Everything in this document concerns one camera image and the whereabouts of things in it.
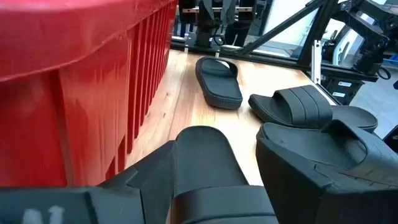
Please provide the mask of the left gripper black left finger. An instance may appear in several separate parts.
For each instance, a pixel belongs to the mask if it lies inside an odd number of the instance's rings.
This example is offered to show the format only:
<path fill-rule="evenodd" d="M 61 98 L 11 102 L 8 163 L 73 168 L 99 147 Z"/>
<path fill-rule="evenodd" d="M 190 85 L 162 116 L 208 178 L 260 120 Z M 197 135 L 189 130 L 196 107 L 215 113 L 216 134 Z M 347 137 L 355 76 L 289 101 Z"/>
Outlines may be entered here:
<path fill-rule="evenodd" d="M 174 196 L 173 153 L 167 141 L 90 193 L 91 223 L 165 223 Z"/>

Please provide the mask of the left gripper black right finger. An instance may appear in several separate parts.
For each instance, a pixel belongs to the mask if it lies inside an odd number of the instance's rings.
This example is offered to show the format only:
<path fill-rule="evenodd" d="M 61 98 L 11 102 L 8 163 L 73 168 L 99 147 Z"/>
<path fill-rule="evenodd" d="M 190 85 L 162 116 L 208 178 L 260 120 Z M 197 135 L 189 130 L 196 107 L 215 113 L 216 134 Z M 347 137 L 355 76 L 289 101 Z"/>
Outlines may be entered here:
<path fill-rule="evenodd" d="M 262 182 L 280 223 L 397 224 L 397 189 L 375 188 L 258 139 Z"/>

